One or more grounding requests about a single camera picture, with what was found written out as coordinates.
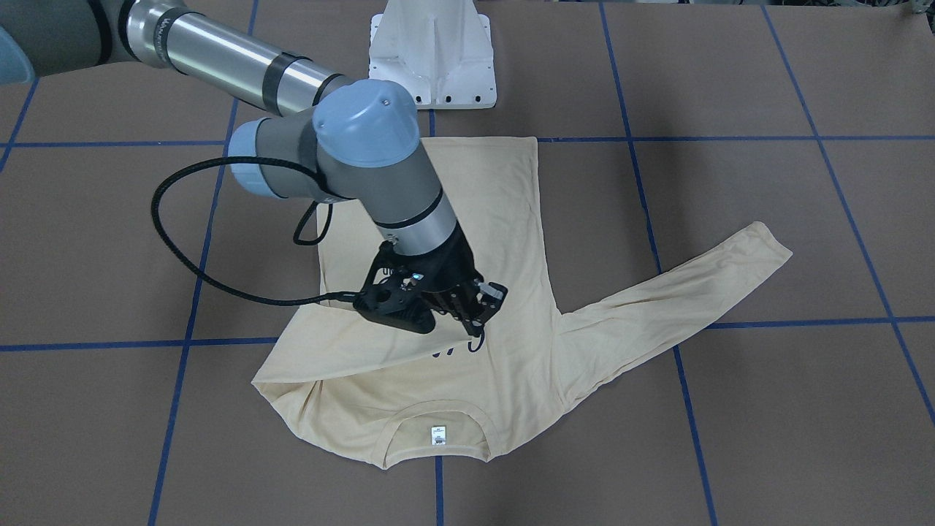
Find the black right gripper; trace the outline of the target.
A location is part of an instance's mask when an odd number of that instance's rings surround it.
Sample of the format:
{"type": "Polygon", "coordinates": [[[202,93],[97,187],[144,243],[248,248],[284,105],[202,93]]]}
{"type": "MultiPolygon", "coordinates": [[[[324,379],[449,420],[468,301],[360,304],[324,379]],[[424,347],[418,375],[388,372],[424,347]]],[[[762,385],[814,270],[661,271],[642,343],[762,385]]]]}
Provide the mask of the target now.
{"type": "Polygon", "coordinates": [[[450,314],[459,322],[467,322],[471,337],[481,336],[488,320],[501,311],[508,289],[499,283],[484,282],[460,224],[436,249],[404,257],[414,269],[425,273],[423,298],[433,315],[450,314]]]}

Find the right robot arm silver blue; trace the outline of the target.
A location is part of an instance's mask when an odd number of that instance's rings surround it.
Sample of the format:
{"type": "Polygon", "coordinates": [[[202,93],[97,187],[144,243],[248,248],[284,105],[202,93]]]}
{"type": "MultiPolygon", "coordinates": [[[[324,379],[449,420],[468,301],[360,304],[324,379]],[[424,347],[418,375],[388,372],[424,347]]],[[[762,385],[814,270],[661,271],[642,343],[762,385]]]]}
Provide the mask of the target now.
{"type": "Polygon", "coordinates": [[[370,322],[418,334],[434,330],[435,314],[448,314],[467,335],[484,335],[508,290],[476,269],[403,86],[325,69],[183,1],[2,3],[3,84],[131,61],[204,81],[268,113],[234,130],[227,156],[178,170],[151,197],[154,229],[190,272],[250,302],[348,302],[370,322]],[[294,230],[299,245],[325,238],[302,237],[319,205],[359,201],[383,238],[361,289],[275,300],[233,289],[187,259],[164,229],[161,199],[184,177],[222,166],[253,194],[310,200],[294,230]]]}

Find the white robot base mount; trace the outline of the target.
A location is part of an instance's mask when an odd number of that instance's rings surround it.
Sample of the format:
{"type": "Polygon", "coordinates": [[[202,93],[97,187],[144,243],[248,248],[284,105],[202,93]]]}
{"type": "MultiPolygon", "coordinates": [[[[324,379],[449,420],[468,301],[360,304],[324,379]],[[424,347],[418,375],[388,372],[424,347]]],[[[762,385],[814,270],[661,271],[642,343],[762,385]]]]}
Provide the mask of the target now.
{"type": "Polygon", "coordinates": [[[389,1],[370,19],[368,74],[403,86],[419,110],[492,109],[491,20],[473,1],[389,1]]]}

